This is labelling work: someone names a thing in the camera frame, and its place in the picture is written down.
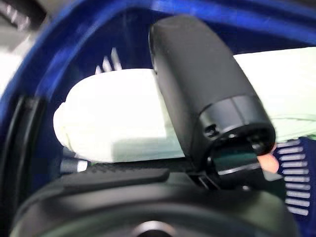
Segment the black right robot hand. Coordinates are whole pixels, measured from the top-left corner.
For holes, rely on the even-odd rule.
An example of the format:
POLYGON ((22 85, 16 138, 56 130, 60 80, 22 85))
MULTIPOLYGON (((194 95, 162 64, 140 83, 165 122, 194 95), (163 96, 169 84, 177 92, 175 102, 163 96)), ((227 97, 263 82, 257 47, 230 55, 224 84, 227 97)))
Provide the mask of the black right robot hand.
POLYGON ((59 142, 92 163, 31 195, 12 237, 297 237, 276 133, 224 42, 192 16, 149 31, 151 69, 82 79, 56 110, 59 142))

